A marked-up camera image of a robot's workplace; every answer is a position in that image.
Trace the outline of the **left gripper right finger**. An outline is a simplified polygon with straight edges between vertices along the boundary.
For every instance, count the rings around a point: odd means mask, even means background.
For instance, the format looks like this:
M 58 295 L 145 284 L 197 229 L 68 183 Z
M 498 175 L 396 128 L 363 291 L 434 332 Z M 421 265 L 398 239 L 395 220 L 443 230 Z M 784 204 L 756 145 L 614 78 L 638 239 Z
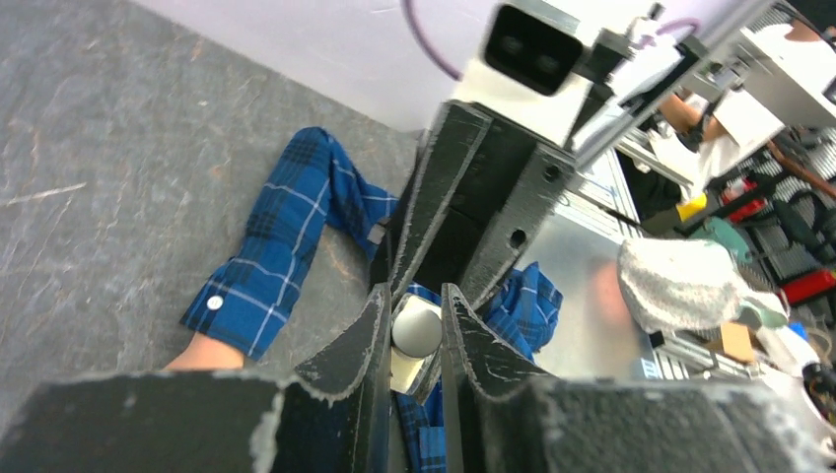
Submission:
M 568 380 L 442 289 L 451 472 L 822 472 L 819 445 L 753 382 Z

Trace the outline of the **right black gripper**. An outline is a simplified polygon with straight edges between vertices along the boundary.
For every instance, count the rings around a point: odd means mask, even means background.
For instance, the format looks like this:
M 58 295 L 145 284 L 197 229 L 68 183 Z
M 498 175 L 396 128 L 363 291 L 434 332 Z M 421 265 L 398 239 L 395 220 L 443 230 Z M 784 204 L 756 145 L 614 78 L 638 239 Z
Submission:
M 575 159 L 487 107 L 447 101 L 384 226 L 384 279 L 395 298 L 416 283 L 459 283 L 490 302 L 575 174 Z

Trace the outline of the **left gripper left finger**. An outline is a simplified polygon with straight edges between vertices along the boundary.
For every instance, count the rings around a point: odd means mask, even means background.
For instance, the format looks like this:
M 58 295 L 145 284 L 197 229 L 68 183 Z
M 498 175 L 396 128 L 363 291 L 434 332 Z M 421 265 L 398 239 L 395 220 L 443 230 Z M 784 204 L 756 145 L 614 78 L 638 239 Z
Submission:
M 41 385 L 1 441 L 5 472 L 384 472 L 391 293 L 286 376 L 89 374 Z

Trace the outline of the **grey nail polish cap brush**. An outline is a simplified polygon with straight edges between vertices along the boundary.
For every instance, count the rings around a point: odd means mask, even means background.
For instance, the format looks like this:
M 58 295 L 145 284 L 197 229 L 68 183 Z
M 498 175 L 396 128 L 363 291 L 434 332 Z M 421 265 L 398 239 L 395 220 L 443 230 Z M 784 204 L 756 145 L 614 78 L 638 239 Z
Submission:
M 442 321 L 430 308 L 405 309 L 394 320 L 392 342 L 405 356 L 422 359 L 434 354 L 442 342 Z

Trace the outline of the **nail polish bottle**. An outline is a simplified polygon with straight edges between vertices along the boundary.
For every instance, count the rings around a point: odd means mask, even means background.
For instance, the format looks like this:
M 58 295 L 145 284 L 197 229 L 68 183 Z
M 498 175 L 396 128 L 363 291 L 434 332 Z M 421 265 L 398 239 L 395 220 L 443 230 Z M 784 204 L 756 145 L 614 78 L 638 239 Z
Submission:
M 436 354 L 443 340 L 441 309 L 406 294 L 393 311 L 390 388 L 424 404 L 440 378 Z

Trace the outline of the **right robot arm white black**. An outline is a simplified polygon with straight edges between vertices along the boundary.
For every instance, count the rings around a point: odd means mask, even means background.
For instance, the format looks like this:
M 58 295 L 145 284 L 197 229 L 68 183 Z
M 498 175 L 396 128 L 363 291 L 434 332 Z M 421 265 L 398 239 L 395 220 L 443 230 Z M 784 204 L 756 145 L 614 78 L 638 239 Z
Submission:
M 745 25 L 770 3 L 740 3 L 706 38 L 658 36 L 653 1 L 503 1 L 442 103 L 371 264 L 395 300 L 411 283 L 452 285 L 485 306 L 560 198 L 678 86 L 747 85 L 767 51 Z

